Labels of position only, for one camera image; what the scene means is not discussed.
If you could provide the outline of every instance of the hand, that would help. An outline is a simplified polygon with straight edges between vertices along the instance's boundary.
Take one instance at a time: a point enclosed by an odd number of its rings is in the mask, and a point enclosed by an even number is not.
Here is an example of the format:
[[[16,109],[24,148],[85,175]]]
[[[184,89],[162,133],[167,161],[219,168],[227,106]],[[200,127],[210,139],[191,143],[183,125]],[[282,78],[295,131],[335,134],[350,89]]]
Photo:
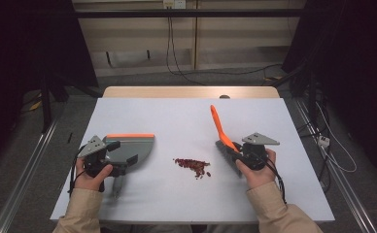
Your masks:
[[[268,154],[268,158],[275,164],[276,152],[270,149],[266,149],[266,152]],[[246,166],[246,164],[244,164],[239,159],[236,160],[236,166],[246,177],[247,185],[251,189],[264,185],[266,183],[274,182],[274,179],[276,177],[273,171],[271,171],[270,168],[268,168],[267,166],[264,166],[264,168],[262,168],[261,170],[254,171],[250,169],[248,166]]]
[[[76,184],[74,185],[74,187],[98,191],[100,184],[112,172],[113,166],[111,164],[105,166],[103,170],[101,170],[101,172],[95,178],[93,178],[85,172],[84,164],[85,161],[83,158],[77,159],[76,176],[78,177],[76,179]]]

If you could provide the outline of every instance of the black cable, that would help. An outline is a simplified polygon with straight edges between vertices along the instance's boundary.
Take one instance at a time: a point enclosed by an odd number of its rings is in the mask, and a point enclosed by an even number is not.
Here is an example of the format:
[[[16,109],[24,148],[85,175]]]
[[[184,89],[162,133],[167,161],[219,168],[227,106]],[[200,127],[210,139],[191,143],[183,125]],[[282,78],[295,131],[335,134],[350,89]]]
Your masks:
[[[196,83],[196,84],[199,84],[199,85],[205,85],[203,83],[199,83],[199,82],[190,80],[180,70],[179,63],[177,62],[176,51],[175,51],[175,48],[174,48],[173,20],[171,19],[171,17],[168,18],[168,43],[167,43],[167,55],[166,55],[166,63],[167,63],[167,69],[168,69],[168,71],[170,71],[171,74],[176,75],[174,72],[172,72],[170,70],[170,67],[168,65],[168,52],[170,50],[170,38],[171,38],[171,44],[173,46],[174,61],[176,62],[176,66],[177,66],[177,70],[179,71],[179,75],[183,76],[183,78],[185,78],[185,80],[189,81],[190,83]]]
[[[168,27],[168,43],[167,43],[167,53],[166,53],[167,69],[168,69],[168,71],[171,74],[178,75],[178,76],[183,76],[187,81],[189,81],[191,83],[197,83],[197,84],[205,85],[203,83],[198,83],[198,82],[189,80],[187,77],[185,77],[185,75],[197,75],[197,74],[248,75],[248,74],[256,73],[256,72],[259,72],[259,71],[263,71],[265,73],[265,70],[268,69],[268,68],[270,68],[270,67],[282,66],[283,65],[283,64],[272,64],[272,65],[267,65],[267,66],[265,66],[263,68],[259,68],[259,69],[253,70],[253,71],[246,71],[246,72],[239,72],[239,73],[218,72],[218,71],[195,71],[195,72],[186,72],[186,73],[183,73],[180,70],[180,67],[179,67],[179,64],[178,64],[177,58],[176,58],[175,47],[174,47],[173,20],[171,19],[171,17],[168,18],[168,26],[169,26]],[[170,50],[170,39],[171,39],[171,44],[172,44],[172,47],[173,47],[174,61],[176,63],[176,66],[177,66],[177,69],[178,69],[179,73],[175,73],[175,72],[171,71],[169,63],[168,63],[168,53],[169,53],[169,50]]]
[[[77,151],[77,153],[74,155],[74,159],[73,159],[73,162],[71,164],[71,175],[70,175],[70,189],[68,190],[68,193],[71,197],[71,193],[73,192],[73,189],[74,189],[74,185],[76,183],[76,179],[77,177],[74,179],[74,170],[76,168],[76,162],[77,162],[77,158],[79,156],[79,153],[82,151],[82,149],[85,147],[86,145],[80,147],[80,149]]]
[[[251,152],[251,154],[253,154],[255,157],[259,158],[260,161],[262,161],[264,163],[264,165],[266,165],[272,172],[273,174],[277,177],[277,181],[279,182],[279,188],[280,188],[280,191],[282,192],[282,198],[283,198],[283,202],[285,204],[288,204],[286,202],[286,191],[285,191],[285,184],[283,183],[283,179],[282,177],[279,175],[279,172],[277,171],[277,168],[276,168],[276,164],[274,164],[273,161],[271,161],[270,158],[267,157],[267,160],[269,162],[271,162],[271,164],[273,164],[273,166],[271,166],[267,161],[265,161],[265,159],[262,159],[260,156],[258,156],[256,153],[254,152]]]

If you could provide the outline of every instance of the aluminum rail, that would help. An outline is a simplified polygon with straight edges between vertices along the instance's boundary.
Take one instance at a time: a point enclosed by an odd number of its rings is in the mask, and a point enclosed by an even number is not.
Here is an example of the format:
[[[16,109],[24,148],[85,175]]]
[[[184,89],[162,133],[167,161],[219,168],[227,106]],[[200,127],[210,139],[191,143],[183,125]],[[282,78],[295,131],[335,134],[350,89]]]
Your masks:
[[[19,177],[19,180],[14,187],[11,195],[9,196],[5,206],[0,212],[0,233],[8,232],[10,225],[14,219],[14,216],[17,213],[18,207],[24,197],[24,194],[31,183],[31,180],[34,176],[35,171],[37,170],[38,164],[43,157],[44,152],[46,151],[47,145],[50,142],[52,134],[55,130],[55,127],[58,123],[58,120],[61,118],[65,104],[61,107],[59,112],[57,112],[54,120],[52,121],[49,129],[41,134],[39,142],[37,143],[36,148],[31,154],[27,165],[22,172],[22,175]]]
[[[306,115],[308,112],[307,107],[303,102],[299,102],[298,100],[295,101],[297,108],[300,111],[300,114],[307,123],[307,127],[310,131],[310,133],[314,134],[316,132],[315,128],[310,124],[310,119]],[[323,159],[326,159],[327,153],[323,147],[318,146],[321,150]],[[330,153],[328,156],[330,156],[332,159],[335,160],[332,153]],[[373,222],[367,213],[367,210],[365,209],[364,205],[362,204],[359,197],[356,195],[355,191],[353,190],[352,186],[350,185],[349,181],[346,179],[346,176],[344,173],[337,169],[333,163],[330,161],[330,159],[327,160],[327,167],[329,168],[329,171],[331,175],[333,176],[335,182],[337,183],[337,186],[339,187],[344,199],[346,200],[354,218],[358,222],[358,225],[361,229],[361,232],[364,233],[377,233],[376,227],[373,225]]]
[[[41,17],[73,17],[73,18],[106,18],[106,17],[322,17],[328,9],[258,9],[258,10],[77,10],[64,11],[29,11],[26,16]]]

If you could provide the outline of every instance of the gray plastic part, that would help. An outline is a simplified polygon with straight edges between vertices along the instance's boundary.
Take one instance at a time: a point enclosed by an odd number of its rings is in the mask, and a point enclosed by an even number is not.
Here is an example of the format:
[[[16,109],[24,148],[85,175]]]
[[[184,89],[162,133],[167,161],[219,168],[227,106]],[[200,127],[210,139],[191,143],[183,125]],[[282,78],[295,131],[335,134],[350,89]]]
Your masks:
[[[86,144],[86,146],[80,151],[78,157],[85,157],[89,154],[97,152],[99,150],[103,150],[106,148],[106,144],[101,141],[101,139],[94,135]]]
[[[104,138],[107,144],[112,141],[120,141],[121,147],[113,151],[109,151],[106,155],[107,159],[112,163],[125,162],[128,158],[138,154],[138,162],[144,160],[153,148],[154,138]]]
[[[280,145],[280,143],[276,140],[273,140],[257,132],[243,138],[242,141],[252,145]]]

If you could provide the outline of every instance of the black curtain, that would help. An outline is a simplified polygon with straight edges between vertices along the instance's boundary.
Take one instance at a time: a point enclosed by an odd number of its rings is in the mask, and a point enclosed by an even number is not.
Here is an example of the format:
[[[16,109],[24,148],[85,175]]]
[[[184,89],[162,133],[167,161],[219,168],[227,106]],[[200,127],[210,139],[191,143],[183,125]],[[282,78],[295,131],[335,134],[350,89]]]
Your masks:
[[[77,19],[51,17],[57,11],[74,12],[71,0],[0,1],[0,149],[23,94],[40,89],[45,75],[51,92],[72,83],[98,86]]]

